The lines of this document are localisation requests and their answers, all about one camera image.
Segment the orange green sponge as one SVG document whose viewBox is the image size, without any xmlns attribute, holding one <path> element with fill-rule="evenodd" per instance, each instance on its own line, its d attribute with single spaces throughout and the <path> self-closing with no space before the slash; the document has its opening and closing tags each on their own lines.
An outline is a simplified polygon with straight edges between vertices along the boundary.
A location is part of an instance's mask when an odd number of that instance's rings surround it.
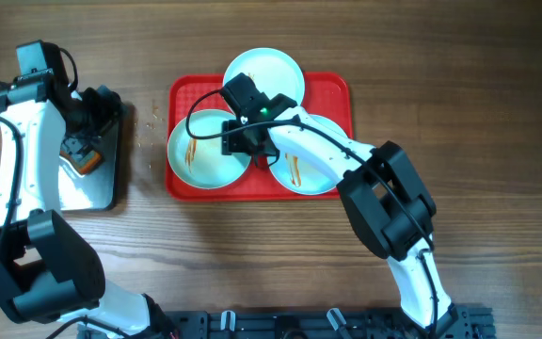
<svg viewBox="0 0 542 339">
<path fill-rule="evenodd" d="M 70 154 L 61 151 L 60 156 L 78 175 L 87 175 L 93 172 L 104 160 L 96 151 L 90 151 L 87 155 Z"/>
</svg>

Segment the light blue plate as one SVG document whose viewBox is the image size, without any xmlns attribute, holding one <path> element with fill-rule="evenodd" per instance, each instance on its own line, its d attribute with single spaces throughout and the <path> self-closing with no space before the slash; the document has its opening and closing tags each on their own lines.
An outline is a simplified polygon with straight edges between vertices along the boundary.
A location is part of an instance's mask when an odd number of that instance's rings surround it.
<svg viewBox="0 0 542 339">
<path fill-rule="evenodd" d="M 232 119 L 232 113 L 227 111 L 204 109 L 191 115 L 189 127 L 194 135 L 208 136 L 220 133 L 222 123 Z M 182 182 L 199 189 L 216 189 L 237 181 L 246 172 L 251 157 L 243 153 L 224 155 L 220 138 L 190 137 L 183 118 L 168 138 L 167 161 Z"/>
<path fill-rule="evenodd" d="M 328 193 L 335 184 L 309 163 L 289 153 L 266 158 L 273 177 L 286 189 L 300 195 L 316 196 Z"/>
<path fill-rule="evenodd" d="M 286 53 L 274 48 L 254 48 L 235 58 L 224 73 L 226 85 L 239 73 L 250 77 L 257 90 L 272 99 L 284 94 L 301 105 L 305 79 L 298 64 Z"/>
</svg>

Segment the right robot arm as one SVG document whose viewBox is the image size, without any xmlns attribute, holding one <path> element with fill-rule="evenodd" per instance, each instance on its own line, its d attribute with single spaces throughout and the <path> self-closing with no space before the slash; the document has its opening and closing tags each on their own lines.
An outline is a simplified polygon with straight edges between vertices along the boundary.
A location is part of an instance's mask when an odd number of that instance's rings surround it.
<svg viewBox="0 0 542 339">
<path fill-rule="evenodd" d="M 374 147 L 344 137 L 286 95 L 268 98 L 243 73 L 226 81 L 220 94 L 236 116 L 223 129 L 230 151 L 273 149 L 323 173 L 359 241 L 387 261 L 403 313 L 427 336 L 446 332 L 454 305 L 434 259 L 437 207 L 404 150 L 391 141 Z"/>
</svg>

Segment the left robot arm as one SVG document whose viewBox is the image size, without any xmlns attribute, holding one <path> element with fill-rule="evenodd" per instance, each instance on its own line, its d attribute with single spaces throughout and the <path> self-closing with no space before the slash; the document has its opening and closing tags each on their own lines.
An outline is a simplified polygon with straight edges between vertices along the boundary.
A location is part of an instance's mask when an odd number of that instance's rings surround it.
<svg viewBox="0 0 542 339">
<path fill-rule="evenodd" d="M 58 170 L 66 138 L 94 140 L 126 114 L 106 88 L 78 89 L 63 48 L 19 45 L 19 75 L 0 84 L 0 309 L 17 324 L 73 324 L 109 338 L 173 338 L 153 299 L 108 281 L 97 252 L 61 214 Z"/>
</svg>

